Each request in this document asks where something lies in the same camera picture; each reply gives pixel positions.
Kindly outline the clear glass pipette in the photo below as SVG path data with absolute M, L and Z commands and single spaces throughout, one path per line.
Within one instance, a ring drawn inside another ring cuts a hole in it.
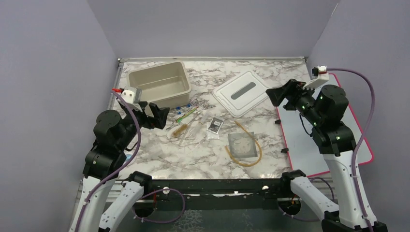
M 195 119 L 188 127 L 188 129 L 184 132 L 182 138 L 180 139 L 180 142 L 178 143 L 179 145 L 182 145 L 183 141 L 188 138 L 188 137 L 196 137 L 196 135 L 199 133 L 201 130 L 202 126 L 197 126 L 196 124 L 198 123 L 200 119 Z

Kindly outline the clear plastic funnel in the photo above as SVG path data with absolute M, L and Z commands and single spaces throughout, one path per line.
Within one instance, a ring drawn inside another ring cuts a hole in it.
M 212 113 L 209 110 L 207 110 L 201 116 L 200 120 L 198 121 L 198 123 L 196 125 L 199 126 L 199 127 L 204 125 L 211 116 L 212 116 Z

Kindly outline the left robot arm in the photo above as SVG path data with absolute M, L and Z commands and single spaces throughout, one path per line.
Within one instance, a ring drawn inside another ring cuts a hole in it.
M 140 198 L 150 196 L 152 177 L 139 171 L 132 173 L 120 194 L 108 208 L 105 204 L 120 170 L 129 161 L 125 151 L 134 137 L 133 156 L 141 145 L 141 128 L 163 129 L 170 109 L 142 101 L 141 110 L 120 104 L 125 111 L 122 117 L 116 110 L 100 113 L 93 129 L 96 140 L 85 158 L 83 186 L 80 202 L 74 215 L 72 232 L 114 232 L 128 211 Z

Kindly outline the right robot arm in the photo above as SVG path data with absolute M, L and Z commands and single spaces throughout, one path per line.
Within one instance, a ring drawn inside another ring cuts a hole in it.
M 316 98 L 314 89 L 295 79 L 266 94 L 274 106 L 283 101 L 285 110 L 298 111 L 311 125 L 311 138 L 322 154 L 335 186 L 338 202 L 329 200 L 300 171 L 284 173 L 279 183 L 282 195 L 300 197 L 316 214 L 324 232 L 385 232 L 368 203 L 355 154 L 359 143 L 342 121 L 349 105 L 345 91 L 324 85 Z

